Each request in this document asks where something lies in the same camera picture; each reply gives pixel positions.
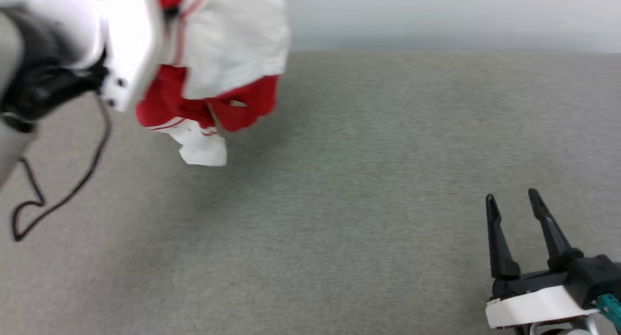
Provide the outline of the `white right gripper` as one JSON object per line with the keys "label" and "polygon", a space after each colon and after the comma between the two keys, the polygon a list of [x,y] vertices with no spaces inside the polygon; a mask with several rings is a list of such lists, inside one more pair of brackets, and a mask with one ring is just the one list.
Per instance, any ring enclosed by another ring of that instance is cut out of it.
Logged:
{"label": "white right gripper", "polygon": [[[545,238],[550,271],[568,269],[572,261],[583,258],[581,249],[572,247],[540,193],[528,189],[535,218]],[[510,253],[501,227],[502,216],[493,194],[485,198],[490,273],[494,278],[492,296],[485,313],[492,329],[536,329],[541,325],[568,323],[573,328],[594,329],[590,319],[599,313],[596,306],[581,308],[566,291],[566,272],[532,272],[521,276],[521,267]]]}

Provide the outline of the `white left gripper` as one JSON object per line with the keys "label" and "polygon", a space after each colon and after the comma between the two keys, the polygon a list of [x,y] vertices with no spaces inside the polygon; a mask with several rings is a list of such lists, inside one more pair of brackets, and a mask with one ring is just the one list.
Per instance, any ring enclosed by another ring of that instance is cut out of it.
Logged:
{"label": "white left gripper", "polygon": [[146,93],[157,74],[163,49],[163,12],[159,0],[103,0],[107,19],[105,66],[109,74],[101,95],[124,112]]}

